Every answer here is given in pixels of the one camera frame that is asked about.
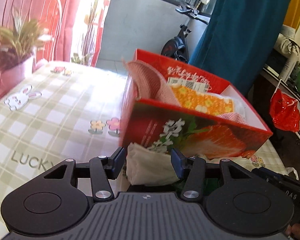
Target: teal curtain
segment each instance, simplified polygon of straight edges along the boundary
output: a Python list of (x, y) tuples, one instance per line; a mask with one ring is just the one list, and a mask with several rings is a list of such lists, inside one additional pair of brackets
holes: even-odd
[(290, 0), (217, 0), (189, 64), (246, 94), (271, 52)]

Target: exercise bike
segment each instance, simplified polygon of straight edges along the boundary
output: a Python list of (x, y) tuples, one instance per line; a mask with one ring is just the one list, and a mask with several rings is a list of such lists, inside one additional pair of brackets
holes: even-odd
[(176, 8), (176, 11), (178, 13), (187, 15), (189, 19), (186, 21), (185, 24), (180, 25), (180, 31), (176, 37), (173, 39), (167, 41), (167, 43), (163, 46), (161, 55), (174, 58), (175, 60), (182, 61), (184, 63), (189, 62), (189, 52), (188, 52), (188, 46), (186, 43), (186, 37), (189, 33), (191, 33), (191, 30), (188, 28), (188, 24), (191, 19), (201, 21), (208, 25), (208, 22), (200, 19), (198, 17), (199, 11), (198, 7), (201, 3), (204, 5), (208, 4), (210, 0), (200, 0), (198, 6), (196, 8), (186, 4), (185, 2), (180, 2), (180, 6)]

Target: pink knitted fabric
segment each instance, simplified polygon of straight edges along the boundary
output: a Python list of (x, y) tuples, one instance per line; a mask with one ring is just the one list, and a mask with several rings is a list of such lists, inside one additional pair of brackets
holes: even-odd
[(248, 125), (246, 120), (238, 113), (220, 114), (220, 115), (218, 115), (218, 117), (223, 118), (223, 119), (227, 119), (227, 120), (230, 120), (230, 121), (233, 121), (233, 122)]
[(141, 60), (127, 62), (125, 67), (137, 85), (140, 97), (180, 106), (167, 81), (154, 67)]

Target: red plastic bag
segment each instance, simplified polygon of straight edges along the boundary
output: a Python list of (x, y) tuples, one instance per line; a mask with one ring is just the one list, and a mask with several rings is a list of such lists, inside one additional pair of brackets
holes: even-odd
[(271, 98), (270, 115), (276, 128), (300, 131), (300, 103), (280, 89), (277, 89)]

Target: cardboard box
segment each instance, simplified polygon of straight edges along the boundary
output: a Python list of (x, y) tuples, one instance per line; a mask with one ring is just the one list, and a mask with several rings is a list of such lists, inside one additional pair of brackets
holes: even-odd
[(255, 109), (230, 82), (172, 58), (140, 49), (136, 50), (134, 59), (150, 64), (166, 80), (174, 77), (205, 83), (209, 92), (235, 98), (244, 107), (248, 125), (141, 98), (129, 76), (121, 117), (120, 143), (123, 147), (138, 143), (158, 152), (168, 152), (176, 147), (185, 156), (250, 158), (272, 135)]

